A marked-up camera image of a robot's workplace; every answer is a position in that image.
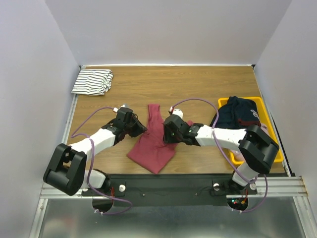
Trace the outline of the maroon tank top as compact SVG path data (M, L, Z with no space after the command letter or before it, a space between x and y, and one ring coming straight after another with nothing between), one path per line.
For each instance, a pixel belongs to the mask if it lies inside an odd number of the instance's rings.
M158 174L176 153L176 143L163 141L163 118L158 104L148 104L147 131L144 132L127 157L153 174Z

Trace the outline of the black white striped tank top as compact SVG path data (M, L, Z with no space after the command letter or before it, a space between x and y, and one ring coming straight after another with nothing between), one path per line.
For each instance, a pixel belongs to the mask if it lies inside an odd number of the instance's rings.
M71 93L101 96L111 89L113 73L110 69L81 69Z

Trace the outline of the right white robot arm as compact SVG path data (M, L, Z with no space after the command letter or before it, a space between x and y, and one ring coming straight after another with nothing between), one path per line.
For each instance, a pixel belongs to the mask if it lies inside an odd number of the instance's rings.
M279 151L279 145L257 125L247 129L213 128L201 123L189 125L174 114L163 122L163 141L166 144L216 146L221 152L223 149L240 152L245 161L234 168L228 181L228 188L233 193L243 191L258 175L269 174Z

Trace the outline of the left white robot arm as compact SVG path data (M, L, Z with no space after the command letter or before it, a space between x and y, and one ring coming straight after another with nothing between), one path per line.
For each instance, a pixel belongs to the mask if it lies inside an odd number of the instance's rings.
M67 145L56 146L43 176L43 181L67 195L74 195L84 188L93 189L98 195L110 191L109 176L92 168L86 169L87 162L120 141L126 135L137 137L147 131L132 109L125 106L110 108L115 118L92 135L83 134L84 139Z

